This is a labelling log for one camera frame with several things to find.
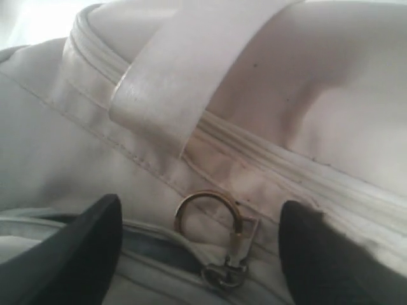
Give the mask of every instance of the metal ring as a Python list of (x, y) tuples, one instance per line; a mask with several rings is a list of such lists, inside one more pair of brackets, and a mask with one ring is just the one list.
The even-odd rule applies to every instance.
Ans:
[(183, 219), (183, 215), (185, 213), (185, 209), (188, 206), (188, 203), (191, 203), (191, 201), (198, 199), (198, 198), (203, 198), (203, 197), (210, 197), (210, 198), (220, 201), (229, 210), (229, 212), (231, 213), (231, 215), (233, 217), (234, 232), (237, 234), (242, 233), (243, 218), (239, 212), (239, 209), (237, 208), (235, 201), (232, 198), (229, 198), (226, 195), (215, 192), (215, 191), (199, 191), (199, 192), (189, 195), (184, 200), (182, 200), (181, 204), (179, 205), (179, 207), (177, 209), (176, 218), (174, 221), (174, 229), (178, 233), (184, 235), (182, 219)]

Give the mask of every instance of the handbag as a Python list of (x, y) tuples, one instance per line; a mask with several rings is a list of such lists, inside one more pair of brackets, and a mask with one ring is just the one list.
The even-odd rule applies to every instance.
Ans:
[[(279, 222), (294, 200), (406, 276), (406, 15), (341, 1), (90, 6), (67, 39), (0, 53), (2, 209), (78, 214), (114, 193), (125, 219), (174, 230), (180, 202), (209, 190), (178, 231), (205, 266), (243, 253), (228, 302), (292, 304)], [(254, 224), (249, 243), (230, 234), (231, 210)]]

